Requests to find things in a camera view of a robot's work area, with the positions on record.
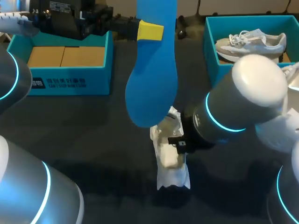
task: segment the teal shoe box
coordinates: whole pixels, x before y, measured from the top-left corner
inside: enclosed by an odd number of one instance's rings
[[[39,33],[33,38],[14,36],[8,52],[28,62],[33,47],[105,47],[103,66],[30,68],[33,85],[30,96],[109,95],[113,65],[113,37],[90,35],[83,41]]]
[[[214,43],[230,34],[236,35],[243,30],[261,29],[268,35],[286,34],[286,53],[291,63],[279,63],[279,67],[299,62],[299,23],[291,15],[264,16],[219,16],[207,17],[204,32],[204,56],[212,86],[226,75],[233,64],[220,64]]]

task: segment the gray table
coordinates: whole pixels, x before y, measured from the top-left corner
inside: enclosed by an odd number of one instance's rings
[[[235,141],[188,156],[192,190],[157,192],[149,129],[132,124],[125,87],[136,44],[115,45],[108,97],[27,97],[0,117],[0,133],[60,170],[82,189],[84,224],[269,224],[264,203],[285,155],[248,130]],[[176,43],[175,107],[203,100],[210,89],[202,43]]]

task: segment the foam insole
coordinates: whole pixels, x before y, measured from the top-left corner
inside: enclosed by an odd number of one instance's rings
[[[164,26],[162,41],[138,41],[137,61],[126,87],[127,111],[139,127],[160,123],[178,90],[174,53],[177,0],[138,0],[137,18]]]

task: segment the black machine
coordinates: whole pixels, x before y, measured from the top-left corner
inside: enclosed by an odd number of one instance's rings
[[[113,13],[113,7],[95,0],[31,0],[30,12],[23,15],[47,34],[83,40],[111,30],[136,41],[140,20]]]

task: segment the shoe sole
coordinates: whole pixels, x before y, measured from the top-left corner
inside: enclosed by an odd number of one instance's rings
[[[216,51],[216,52],[218,54],[218,59],[223,61],[223,62],[235,63],[240,59],[240,57],[225,55],[225,54],[220,53],[218,51]],[[275,62],[275,63],[281,63],[282,60],[283,60],[283,54],[278,58],[272,59],[272,61]]]

